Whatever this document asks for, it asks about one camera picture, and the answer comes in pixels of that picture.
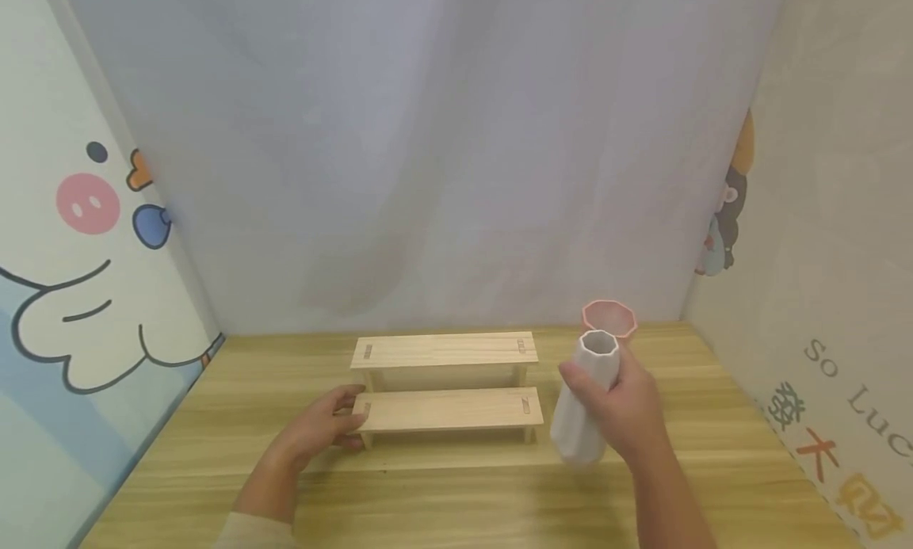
cartoon eye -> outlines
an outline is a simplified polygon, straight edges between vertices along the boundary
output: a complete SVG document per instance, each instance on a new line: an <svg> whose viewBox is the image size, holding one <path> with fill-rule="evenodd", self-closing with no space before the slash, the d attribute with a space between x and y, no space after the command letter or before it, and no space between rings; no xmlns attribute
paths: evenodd
<svg viewBox="0 0 913 549"><path fill-rule="evenodd" d="M104 163L108 160L108 149L98 141L89 141L89 145L86 145L86 154L96 163Z"/></svg>

wooden plank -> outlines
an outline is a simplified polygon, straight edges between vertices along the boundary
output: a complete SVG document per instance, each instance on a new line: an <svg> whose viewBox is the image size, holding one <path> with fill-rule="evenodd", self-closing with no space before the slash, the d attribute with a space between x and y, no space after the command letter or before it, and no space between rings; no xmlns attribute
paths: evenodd
<svg viewBox="0 0 913 549"><path fill-rule="evenodd" d="M350 368L452 367L539 363L529 331L360 337Z"/></svg>
<svg viewBox="0 0 913 549"><path fill-rule="evenodd" d="M361 393L353 412L366 410L361 433L512 429L543 422L535 387Z"/></svg>

wooden leg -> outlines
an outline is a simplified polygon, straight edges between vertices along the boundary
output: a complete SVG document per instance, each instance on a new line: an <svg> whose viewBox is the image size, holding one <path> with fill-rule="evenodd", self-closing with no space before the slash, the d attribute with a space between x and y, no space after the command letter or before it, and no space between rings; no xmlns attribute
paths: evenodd
<svg viewBox="0 0 913 549"><path fill-rule="evenodd" d="M517 387L522 387L526 383L526 365L518 365L514 368L514 381Z"/></svg>
<svg viewBox="0 0 913 549"><path fill-rule="evenodd" d="M384 374L380 371L366 371L365 389L368 393L380 393L384 391Z"/></svg>

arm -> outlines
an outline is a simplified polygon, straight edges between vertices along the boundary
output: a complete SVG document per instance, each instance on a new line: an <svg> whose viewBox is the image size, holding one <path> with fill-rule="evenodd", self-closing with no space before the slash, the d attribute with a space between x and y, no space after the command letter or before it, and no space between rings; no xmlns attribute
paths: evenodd
<svg viewBox="0 0 913 549"><path fill-rule="evenodd" d="M365 423L365 415L338 414L350 409L362 385L336 387L315 400L282 429L247 477L219 549L294 547L291 526L298 500L298 475L314 456L336 444L361 448L360 437L349 436Z"/></svg>
<svg viewBox="0 0 913 549"><path fill-rule="evenodd" d="M631 470L641 549L716 549L675 458L653 375L625 347L618 383L611 391L576 364L562 363L559 370Z"/></svg>

white curtain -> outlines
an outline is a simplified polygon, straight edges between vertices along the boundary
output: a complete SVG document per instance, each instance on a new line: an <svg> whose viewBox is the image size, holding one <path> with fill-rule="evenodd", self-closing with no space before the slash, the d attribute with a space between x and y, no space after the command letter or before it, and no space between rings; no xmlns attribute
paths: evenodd
<svg viewBox="0 0 913 549"><path fill-rule="evenodd" d="M781 0L71 0L228 333L681 310Z"/></svg>

